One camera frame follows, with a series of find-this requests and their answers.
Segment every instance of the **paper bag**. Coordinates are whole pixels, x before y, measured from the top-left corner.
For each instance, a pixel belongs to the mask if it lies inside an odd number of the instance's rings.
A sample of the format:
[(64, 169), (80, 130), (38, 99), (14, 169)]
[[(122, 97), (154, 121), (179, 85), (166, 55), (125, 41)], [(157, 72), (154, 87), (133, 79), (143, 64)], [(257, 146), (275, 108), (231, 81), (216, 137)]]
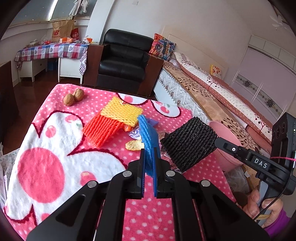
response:
[(52, 42), (59, 42), (60, 38), (70, 37), (74, 20), (63, 20), (52, 23)]

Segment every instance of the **window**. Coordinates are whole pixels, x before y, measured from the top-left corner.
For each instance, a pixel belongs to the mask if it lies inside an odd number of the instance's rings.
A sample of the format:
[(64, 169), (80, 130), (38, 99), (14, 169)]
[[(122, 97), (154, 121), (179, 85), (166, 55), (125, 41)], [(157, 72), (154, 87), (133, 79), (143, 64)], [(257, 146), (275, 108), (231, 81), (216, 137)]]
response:
[[(67, 19), (74, 6), (75, 0), (31, 0), (15, 16), (10, 25), (35, 22), (50, 21), (55, 19)], [(97, 0), (88, 0), (89, 4), (86, 13), (77, 14), (79, 17), (90, 17)]]

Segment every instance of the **wooden armrest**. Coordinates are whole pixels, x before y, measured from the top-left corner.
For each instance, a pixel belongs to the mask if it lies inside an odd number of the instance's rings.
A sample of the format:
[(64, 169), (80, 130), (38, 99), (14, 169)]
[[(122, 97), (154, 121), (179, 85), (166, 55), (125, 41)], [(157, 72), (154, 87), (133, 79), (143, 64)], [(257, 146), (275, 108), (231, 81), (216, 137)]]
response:
[(139, 86), (138, 94), (149, 96), (157, 81), (161, 68), (163, 66), (163, 59), (157, 58), (149, 54), (149, 60), (145, 68), (145, 78)]
[(103, 50), (108, 45), (90, 44), (87, 51), (86, 71), (83, 75), (83, 84), (96, 86), (98, 79), (100, 62)]

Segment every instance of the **hand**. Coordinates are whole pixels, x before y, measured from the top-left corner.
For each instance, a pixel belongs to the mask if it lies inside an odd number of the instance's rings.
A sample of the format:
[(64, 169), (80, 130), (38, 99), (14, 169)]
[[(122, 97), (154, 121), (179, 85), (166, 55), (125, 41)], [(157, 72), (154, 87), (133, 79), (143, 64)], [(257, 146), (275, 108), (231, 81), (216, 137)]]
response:
[[(244, 206), (243, 211), (251, 218), (255, 218), (259, 211), (257, 205), (258, 200), (260, 199), (260, 193), (258, 189), (254, 189), (251, 194), (248, 196), (248, 204)], [(275, 198), (268, 198), (262, 202), (262, 207), (266, 208)], [(283, 201), (281, 199), (276, 200), (268, 210), (271, 210), (269, 218), (266, 219), (265, 223), (262, 225), (262, 228), (266, 228), (271, 225), (279, 216), (283, 208)]]

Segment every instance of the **pink string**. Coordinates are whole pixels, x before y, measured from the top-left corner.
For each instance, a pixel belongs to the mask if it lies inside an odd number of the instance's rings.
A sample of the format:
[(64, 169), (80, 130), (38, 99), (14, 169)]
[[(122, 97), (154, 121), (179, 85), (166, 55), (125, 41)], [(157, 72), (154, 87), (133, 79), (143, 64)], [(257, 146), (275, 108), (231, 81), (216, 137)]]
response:
[(273, 157), (270, 157), (270, 159), (286, 159), (286, 160), (290, 160), (290, 161), (296, 161), (295, 158), (290, 158), (290, 157), (281, 157), (281, 156), (273, 156)]

